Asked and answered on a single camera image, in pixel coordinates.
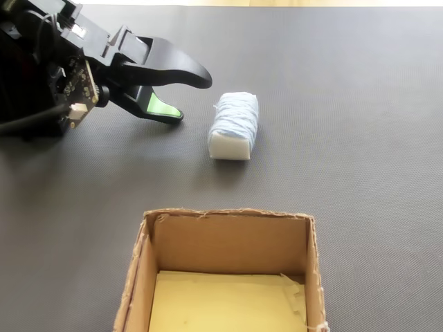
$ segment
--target gray table surface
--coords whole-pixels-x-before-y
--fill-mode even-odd
[[[0,141],[0,331],[110,331],[161,207],[313,214],[333,331],[441,331],[443,9],[84,13],[168,38],[214,85],[157,89],[186,112],[176,129],[109,105],[59,142]],[[227,91],[260,102],[247,163],[208,155]]]

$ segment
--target open cardboard box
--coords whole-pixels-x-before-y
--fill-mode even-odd
[[[307,325],[315,332],[329,330],[311,216],[259,210],[146,212],[114,332],[148,332],[160,270],[291,276],[305,285]]]

